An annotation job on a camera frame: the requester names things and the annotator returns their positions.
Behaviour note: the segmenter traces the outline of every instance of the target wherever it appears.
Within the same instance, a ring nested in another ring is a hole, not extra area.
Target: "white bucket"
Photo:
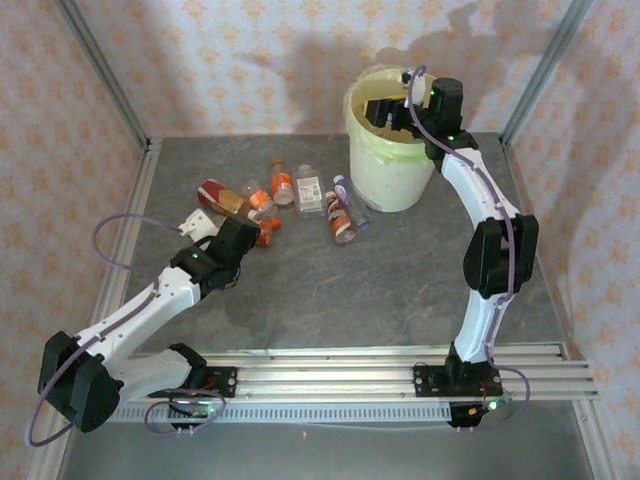
[[[399,212],[414,205],[433,172],[424,142],[405,131],[376,128],[364,116],[365,103],[406,94],[404,69],[371,67],[360,74],[344,96],[344,115],[350,139],[351,180],[363,200],[381,212]],[[434,77],[424,75],[426,92]]]

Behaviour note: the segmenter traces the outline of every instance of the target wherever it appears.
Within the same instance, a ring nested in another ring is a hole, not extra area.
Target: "wallpaper wall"
[[[43,345],[87,325],[105,272],[91,231],[126,206],[140,151],[52,1],[0,17],[0,477],[22,479]]]
[[[599,0],[515,143],[557,310],[640,478],[640,10]]]
[[[569,3],[78,1],[151,136],[342,132],[380,62],[459,78],[465,124],[501,131]]]

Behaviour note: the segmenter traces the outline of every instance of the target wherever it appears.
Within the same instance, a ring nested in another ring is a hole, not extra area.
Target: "stone countertop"
[[[497,135],[475,138],[496,183],[517,204]],[[291,171],[302,163],[318,168],[326,186],[334,175],[349,173],[346,135],[165,139],[145,213],[178,225],[200,206],[196,190],[203,180],[214,178],[235,190],[249,178],[266,184],[274,156],[284,157]],[[282,229],[270,247],[256,247],[245,257],[235,288],[214,292],[178,315],[141,350],[161,351],[177,342],[201,353],[449,344],[469,295],[462,259],[473,229],[462,202],[434,172],[416,205],[373,215],[369,230],[338,246],[325,218],[302,219],[295,208],[281,211]],[[187,244],[145,224],[134,264],[160,271]],[[147,283],[134,275],[128,298]],[[536,266],[507,310],[497,343],[560,340]]]

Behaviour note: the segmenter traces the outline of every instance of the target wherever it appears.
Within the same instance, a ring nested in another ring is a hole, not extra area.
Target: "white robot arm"
[[[506,199],[487,171],[477,143],[461,129],[462,83],[437,78],[424,95],[424,82],[415,82],[424,70],[402,74],[400,80],[409,88],[406,99],[368,101],[365,116],[375,127],[390,122],[392,130],[408,130],[424,141],[427,157],[453,185],[471,218],[475,232],[463,262],[470,293],[462,329],[444,366],[414,367],[414,385],[421,397],[478,396],[483,384],[499,378],[491,347],[513,294],[531,278],[538,222],[532,215],[521,215]],[[425,98],[428,105],[423,105]],[[502,390],[488,393],[501,395]],[[468,424],[459,425],[479,423],[479,417],[463,419],[467,420]]]
[[[255,245],[260,229],[233,215],[218,229],[201,210],[180,226],[194,244],[181,250],[149,285],[109,317],[75,337],[58,332],[45,345],[38,391],[74,352],[85,348],[53,385],[47,401],[82,432],[102,425],[118,404],[179,387],[196,388],[207,373],[206,362],[183,344],[140,359],[133,351],[161,326],[214,290],[235,285],[242,257]],[[102,332],[153,299],[112,333]]]

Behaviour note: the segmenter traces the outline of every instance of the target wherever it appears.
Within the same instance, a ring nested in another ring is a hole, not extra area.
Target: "purple cable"
[[[213,423],[220,415],[222,415],[222,412],[224,412],[224,409],[227,407],[227,401],[225,400],[225,398],[220,395],[217,392],[212,392],[210,390],[191,390],[188,388],[169,388],[166,390],[163,390],[164,392],[168,392],[168,393],[188,393],[188,394],[201,394],[201,395],[208,395],[210,397],[214,397],[217,398],[219,400],[222,401],[222,404],[220,405],[220,408],[218,408],[216,410],[215,415],[213,415],[211,418],[209,418],[207,421],[202,422],[200,424],[198,424],[198,426],[196,427],[192,427],[189,426],[189,434],[193,435],[194,433],[196,433],[198,430],[201,430],[204,427],[207,427],[208,425],[211,425],[211,423]],[[208,405],[206,403],[202,403],[202,402],[198,402],[198,401],[194,401],[194,402],[189,402],[191,405]],[[144,425],[145,427],[147,427],[147,429],[153,433],[154,435],[158,435],[160,437],[168,437],[168,436],[174,436],[174,435],[180,435],[182,433],[182,429],[178,429],[178,430],[168,430],[166,432],[163,432],[161,430],[156,430],[155,427],[151,426],[151,423],[149,422],[149,416],[151,415],[151,411],[160,406],[160,405],[171,405],[174,407],[181,407],[182,403],[178,403],[175,400],[161,400],[159,402],[155,402],[154,404],[152,404],[147,411],[144,414]]]
[[[498,308],[496,308],[493,311],[493,316],[491,317],[491,322],[489,323],[489,330],[487,332],[487,337],[485,338],[484,351],[487,357],[487,361],[489,362],[489,365],[492,368],[495,368],[496,370],[506,370],[506,371],[515,373],[520,378],[522,378],[522,381],[524,382],[524,386],[525,386],[525,394],[524,394],[524,400],[522,402],[522,406],[514,415],[512,415],[511,417],[499,423],[486,425],[486,426],[483,425],[481,427],[476,428],[476,430],[477,429],[488,430],[488,429],[496,428],[498,426],[502,426],[509,422],[512,422],[514,419],[522,415],[524,410],[527,408],[527,405],[529,404],[529,399],[531,397],[531,384],[529,383],[529,379],[526,377],[526,375],[516,368],[507,367],[507,366],[503,367],[503,366],[496,365],[493,362],[493,358],[491,357],[491,352],[489,347],[490,345],[493,344],[493,341],[494,341],[494,333],[495,333],[496,325],[498,323],[498,317],[500,316],[499,306],[511,300],[511,298],[513,298],[513,295],[514,295],[513,289],[514,289],[515,274],[516,274],[515,236],[513,233],[513,225],[511,224],[511,219],[507,215],[507,211],[505,210],[504,206],[502,205],[502,202],[500,201],[500,196],[498,195],[498,192],[494,188],[493,183],[491,182],[489,177],[482,170],[474,168],[475,164],[473,161],[471,161],[461,153],[456,152],[455,150],[450,148],[448,145],[445,145],[444,143],[439,141],[437,138],[435,138],[433,135],[431,135],[429,132],[427,132],[427,130],[420,123],[420,119],[418,118],[418,115],[416,114],[416,109],[413,105],[413,84],[416,78],[424,75],[426,71],[427,71],[427,67],[424,65],[420,65],[413,71],[413,73],[411,74],[411,78],[409,79],[409,91],[407,92],[407,102],[409,103],[409,113],[411,114],[411,119],[413,120],[413,123],[415,124],[416,128],[420,131],[420,133],[427,138],[427,140],[429,140],[431,143],[436,145],[438,148],[441,148],[448,154],[453,155],[458,160],[460,160],[465,165],[467,165],[469,168],[471,168],[472,171],[476,172],[476,174],[482,179],[487,189],[491,193],[491,197],[493,198],[493,201],[499,205],[498,210],[500,211],[502,218],[504,218],[505,220],[504,223],[507,227],[507,240],[509,243],[509,274],[508,274],[508,283],[507,283],[507,295],[498,300]]]
[[[36,405],[34,406],[33,410],[31,411],[31,414],[29,415],[29,419],[27,420],[27,425],[26,425],[25,430],[24,430],[24,443],[28,447],[44,447],[45,445],[48,445],[49,443],[53,442],[54,440],[57,440],[62,435],[67,433],[69,430],[71,430],[71,428],[73,427],[73,424],[69,423],[68,425],[64,426],[60,431],[54,433],[53,435],[51,435],[49,438],[46,438],[45,440],[36,441],[36,440],[33,439],[33,429],[34,429],[36,420],[38,419],[38,413],[40,412],[40,409],[42,408],[42,405],[46,401],[47,396],[49,395],[49,393],[53,389],[54,385],[58,382],[58,380],[60,380],[60,377],[62,377],[62,375],[69,369],[69,367],[73,364],[73,362],[75,362],[78,359],[78,357],[80,357],[80,355],[82,355],[87,349],[91,348],[91,346],[93,346],[100,339],[104,338],[106,335],[111,333],[113,330],[121,327],[126,322],[128,322],[131,318],[135,317],[142,310],[144,310],[151,303],[151,301],[155,298],[156,292],[160,288],[160,281],[159,281],[158,277],[155,276],[150,270],[147,270],[147,269],[144,269],[144,268],[140,268],[140,267],[133,267],[131,265],[125,265],[125,264],[122,264],[122,263],[115,262],[115,261],[111,260],[109,257],[107,257],[100,250],[100,248],[98,247],[98,232],[100,231],[100,229],[102,229],[102,227],[104,227],[107,223],[109,223],[109,222],[111,222],[113,220],[116,220],[118,218],[130,218],[130,217],[139,218],[142,221],[145,221],[145,222],[148,222],[148,223],[152,223],[154,225],[166,228],[168,230],[173,230],[173,231],[176,231],[176,232],[180,232],[181,231],[179,228],[174,227],[172,225],[167,225],[167,224],[161,222],[160,220],[156,220],[155,218],[151,218],[151,217],[146,217],[144,215],[139,215],[137,213],[120,213],[120,214],[116,214],[116,215],[111,215],[110,217],[105,218],[100,223],[98,223],[98,225],[96,225],[96,227],[93,230],[92,241],[93,241],[93,248],[96,251],[96,253],[98,254],[98,256],[102,260],[104,260],[106,263],[108,263],[109,265],[113,265],[114,267],[123,268],[125,270],[129,270],[129,271],[133,271],[133,272],[141,272],[141,273],[145,273],[145,274],[149,275],[153,280],[153,289],[149,293],[149,296],[147,298],[145,298],[144,301],[140,305],[138,305],[135,309],[133,309],[131,312],[129,312],[127,315],[125,315],[124,317],[122,317],[118,321],[116,321],[113,324],[111,324],[110,326],[106,327],[104,330],[102,330],[98,334],[98,336],[92,337],[89,340],[87,340],[86,343],[84,343],[80,348],[78,348],[75,352],[73,352],[71,354],[71,356],[60,366],[60,368],[58,368],[58,370],[56,370],[56,373],[53,374],[53,376],[51,377],[49,382],[47,382],[45,387],[42,389],[42,392],[40,392],[40,396],[38,397],[38,401],[36,402]]]

